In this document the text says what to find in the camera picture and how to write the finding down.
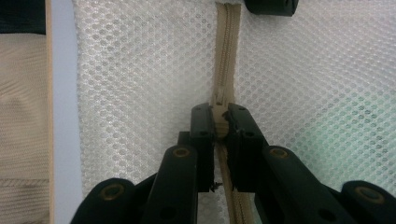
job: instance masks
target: fabric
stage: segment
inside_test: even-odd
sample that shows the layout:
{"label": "fabric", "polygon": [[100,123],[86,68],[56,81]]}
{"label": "fabric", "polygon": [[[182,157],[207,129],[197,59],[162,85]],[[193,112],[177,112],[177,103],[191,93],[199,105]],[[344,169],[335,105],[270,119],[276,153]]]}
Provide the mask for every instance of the fabric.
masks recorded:
{"label": "fabric", "polygon": [[50,217],[44,35],[0,35],[0,220]]}
{"label": "fabric", "polygon": [[[110,177],[138,183],[189,129],[213,90],[213,1],[74,0],[84,194]],[[292,18],[243,7],[235,100],[272,145],[324,184],[363,179],[396,194],[396,36],[392,1],[301,1]],[[198,222],[228,223],[222,188]]]}
{"label": "fabric", "polygon": [[[74,6],[86,195],[110,177],[137,184],[156,173],[178,132],[190,128],[192,107],[209,102],[216,5],[76,0]],[[228,222],[222,191],[199,195],[201,223]]]}
{"label": "fabric", "polygon": [[270,145],[340,190],[396,195],[395,1],[301,1],[292,18],[242,10],[235,101]]}

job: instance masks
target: white mesh fabric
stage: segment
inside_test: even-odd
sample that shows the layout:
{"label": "white mesh fabric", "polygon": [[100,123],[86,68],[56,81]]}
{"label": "white mesh fabric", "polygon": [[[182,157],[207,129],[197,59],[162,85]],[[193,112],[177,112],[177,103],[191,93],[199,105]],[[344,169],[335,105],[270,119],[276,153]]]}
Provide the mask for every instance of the white mesh fabric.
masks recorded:
{"label": "white mesh fabric", "polygon": [[[209,101],[216,8],[177,0],[74,5],[87,194],[110,177],[138,183],[155,173],[189,129],[191,108]],[[395,9],[391,1],[301,1],[294,17],[281,18],[243,7],[236,102],[270,144],[295,151],[330,187],[364,179],[396,192]],[[200,223],[228,223],[223,196],[199,197]]]}
{"label": "white mesh fabric", "polygon": [[[212,91],[214,2],[75,0],[84,194],[100,181],[135,184],[190,128]],[[227,223],[224,197],[199,196],[201,223]]]}
{"label": "white mesh fabric", "polygon": [[335,189],[396,195],[395,1],[300,1],[292,18],[242,11],[235,98],[271,145]]}

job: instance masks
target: zipper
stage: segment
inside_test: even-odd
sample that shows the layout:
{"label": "zipper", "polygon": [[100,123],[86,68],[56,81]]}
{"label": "zipper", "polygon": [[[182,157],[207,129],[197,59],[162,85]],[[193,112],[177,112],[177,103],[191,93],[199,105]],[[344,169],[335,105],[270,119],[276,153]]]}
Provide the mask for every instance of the zipper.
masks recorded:
{"label": "zipper", "polygon": [[234,103],[233,74],[235,72],[241,5],[217,3],[217,9],[215,85],[212,95],[212,112],[218,137],[216,149],[230,223],[250,224],[254,219],[250,199],[247,193],[240,193],[233,189],[227,166],[227,150],[222,141],[228,133],[228,121],[223,117],[223,114],[228,110],[228,103]]}
{"label": "zipper", "polygon": [[228,103],[234,102],[233,73],[235,70],[241,5],[219,4],[216,36],[215,85],[212,97],[216,132],[223,138],[228,132],[228,122],[222,116]]}

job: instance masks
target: screw hole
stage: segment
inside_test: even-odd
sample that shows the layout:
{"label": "screw hole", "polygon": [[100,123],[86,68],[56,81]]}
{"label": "screw hole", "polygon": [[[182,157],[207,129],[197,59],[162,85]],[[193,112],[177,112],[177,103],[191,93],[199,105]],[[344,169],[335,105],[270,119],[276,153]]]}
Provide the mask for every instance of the screw hole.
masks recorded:
{"label": "screw hole", "polygon": [[285,159],[289,156],[288,152],[280,148],[273,148],[270,150],[270,154],[274,157],[278,157],[280,159]]}
{"label": "screw hole", "polygon": [[330,222],[334,222],[337,219],[335,214],[327,209],[319,209],[318,213],[321,218]]}
{"label": "screw hole", "polygon": [[246,135],[246,136],[249,136],[249,137],[253,137],[253,136],[254,136],[254,133],[252,133],[252,132],[247,132],[247,133],[245,133],[245,135]]}
{"label": "screw hole", "polygon": [[172,219],[176,216],[177,210],[174,207],[165,207],[161,210],[160,216],[164,220]]}
{"label": "screw hole", "polygon": [[124,192],[124,186],[119,183],[104,187],[100,192],[100,197],[105,201],[112,201],[120,197]]}
{"label": "screw hole", "polygon": [[358,193],[364,200],[369,201],[371,203],[384,203],[385,199],[382,194],[377,192],[374,189],[370,189],[367,187],[356,187],[355,192]]}
{"label": "screw hole", "polygon": [[175,150],[173,151],[173,154],[174,154],[174,156],[176,156],[176,157],[182,158],[182,157],[188,156],[188,155],[190,154],[190,152],[189,152],[186,148],[181,147],[181,148],[175,149]]}

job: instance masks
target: beige fabric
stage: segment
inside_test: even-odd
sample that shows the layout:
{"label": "beige fabric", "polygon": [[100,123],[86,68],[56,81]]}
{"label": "beige fabric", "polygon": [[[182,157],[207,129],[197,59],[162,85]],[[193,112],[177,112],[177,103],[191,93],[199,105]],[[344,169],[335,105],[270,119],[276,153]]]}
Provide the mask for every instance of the beige fabric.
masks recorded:
{"label": "beige fabric", "polygon": [[49,222],[44,35],[0,35],[0,222]]}

